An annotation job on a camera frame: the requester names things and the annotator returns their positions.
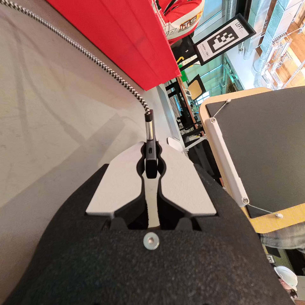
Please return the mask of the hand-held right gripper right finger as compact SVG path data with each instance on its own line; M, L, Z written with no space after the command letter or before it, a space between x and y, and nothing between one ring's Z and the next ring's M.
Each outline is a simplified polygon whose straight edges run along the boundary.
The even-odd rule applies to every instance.
M158 213L163 217L209 217L216 209L193 162L183 151L158 141Z

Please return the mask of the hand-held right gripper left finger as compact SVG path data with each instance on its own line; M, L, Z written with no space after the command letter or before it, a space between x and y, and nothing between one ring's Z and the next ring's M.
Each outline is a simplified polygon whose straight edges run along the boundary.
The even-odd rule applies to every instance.
M143 141L136 143L110 162L86 214L114 218L115 212L140 196L142 175L136 166L142 158L141 149L144 144Z

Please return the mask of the red plastic bin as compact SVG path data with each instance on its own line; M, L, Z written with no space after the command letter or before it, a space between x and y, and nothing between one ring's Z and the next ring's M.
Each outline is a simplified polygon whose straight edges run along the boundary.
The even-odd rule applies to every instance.
M181 76L147 0L47 0L143 90Z

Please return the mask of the white clamp bar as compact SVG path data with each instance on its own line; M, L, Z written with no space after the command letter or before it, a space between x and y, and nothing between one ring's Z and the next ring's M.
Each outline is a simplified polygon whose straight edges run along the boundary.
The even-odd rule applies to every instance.
M215 117L204 121L207 139L214 155L224 186L240 208L249 204L249 198L234 166L222 132Z

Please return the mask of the wooden board with black panel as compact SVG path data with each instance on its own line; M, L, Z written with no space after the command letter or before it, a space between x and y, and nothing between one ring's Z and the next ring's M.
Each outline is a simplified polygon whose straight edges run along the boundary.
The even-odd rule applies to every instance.
M250 201L242 210L257 233L304 222L304 102L299 86L243 90L200 105L204 131L208 118L219 124Z

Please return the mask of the framed marker sign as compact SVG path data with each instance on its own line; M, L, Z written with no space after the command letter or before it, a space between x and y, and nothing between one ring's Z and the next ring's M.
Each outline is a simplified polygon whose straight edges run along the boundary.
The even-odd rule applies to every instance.
M253 27L239 13L208 36L194 43L197 55L195 63L199 62L203 66L255 34Z

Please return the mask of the red white printed jacket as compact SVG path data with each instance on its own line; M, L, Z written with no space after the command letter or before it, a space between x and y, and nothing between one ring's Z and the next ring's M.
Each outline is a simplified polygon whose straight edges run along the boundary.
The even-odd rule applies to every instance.
M173 45L195 31L205 0L152 0L151 4L168 43Z

